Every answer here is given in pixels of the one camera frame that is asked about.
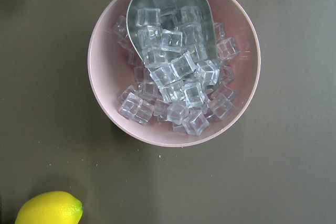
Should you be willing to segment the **clear ice cubes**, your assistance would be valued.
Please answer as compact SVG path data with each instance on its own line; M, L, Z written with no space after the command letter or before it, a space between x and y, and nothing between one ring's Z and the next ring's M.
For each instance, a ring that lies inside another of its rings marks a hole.
M236 92L228 83L235 76L229 61L239 54L239 49L236 40L226 36L223 23L214 23L218 66L210 60L203 61L193 74L159 89L130 42L126 21L125 16L120 16L112 27L119 45L128 52L128 63L137 82L118 97L122 116L141 125L156 118L170 122L175 132L200 135L210 121L224 120L234 111Z

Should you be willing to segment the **yellow lemon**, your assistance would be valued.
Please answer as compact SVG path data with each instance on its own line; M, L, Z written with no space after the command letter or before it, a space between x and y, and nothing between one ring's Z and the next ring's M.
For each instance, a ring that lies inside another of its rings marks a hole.
M83 205L72 194L50 191L25 202L15 223L79 223L82 214Z

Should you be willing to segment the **metal ice scoop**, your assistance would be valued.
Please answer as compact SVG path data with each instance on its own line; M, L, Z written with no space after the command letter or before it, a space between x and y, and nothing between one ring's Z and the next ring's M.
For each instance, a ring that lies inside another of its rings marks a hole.
M136 52L159 89L193 74L203 61L218 66L208 0L131 0L126 24Z

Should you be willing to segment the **pink bowl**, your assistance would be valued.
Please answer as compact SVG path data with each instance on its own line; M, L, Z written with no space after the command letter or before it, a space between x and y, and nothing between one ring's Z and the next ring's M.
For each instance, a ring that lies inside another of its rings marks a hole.
M260 46L236 0L113 0L92 32L88 72L121 130L153 145L189 146L245 112Z

